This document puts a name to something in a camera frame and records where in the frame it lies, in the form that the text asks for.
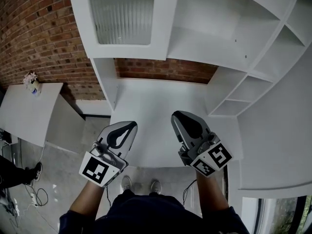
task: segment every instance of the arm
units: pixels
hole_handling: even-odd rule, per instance
[[[217,232],[248,234],[248,230],[233,207],[229,207],[216,179],[206,178],[197,171],[196,177],[203,219],[208,220]]]
[[[104,188],[88,181],[69,211],[60,217],[59,234],[91,233]]]

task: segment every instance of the dark shirt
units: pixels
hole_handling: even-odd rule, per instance
[[[99,234],[134,230],[137,232],[183,232],[248,234],[233,207],[201,218],[168,196],[135,196],[112,205],[106,216],[96,221],[68,211],[60,217],[59,234]]]

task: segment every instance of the person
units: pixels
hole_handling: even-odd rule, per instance
[[[218,187],[214,177],[196,172],[202,218],[185,210],[172,196],[161,195],[154,180],[149,195],[135,195],[129,177],[122,179],[123,193],[108,214],[95,221],[104,188],[88,181],[69,211],[60,217],[59,234],[135,232],[238,233],[248,231]]]
[[[27,167],[22,169],[0,155],[0,189],[20,184],[31,185],[33,180],[40,179],[41,173],[42,164],[40,162],[33,169]]]

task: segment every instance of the potted plant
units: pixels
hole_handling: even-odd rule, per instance
[[[39,94],[39,82],[38,82],[38,76],[33,73],[27,73],[25,75],[25,78],[23,80],[24,85],[28,90],[31,91],[33,95],[38,95]]]

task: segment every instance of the wall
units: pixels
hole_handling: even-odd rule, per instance
[[[188,60],[115,59],[122,78],[179,80],[207,84],[218,66]]]
[[[87,58],[70,0],[0,0],[0,86],[64,82],[66,99],[104,99]]]
[[[238,117],[241,188],[253,197],[312,193],[312,47],[262,99]]]

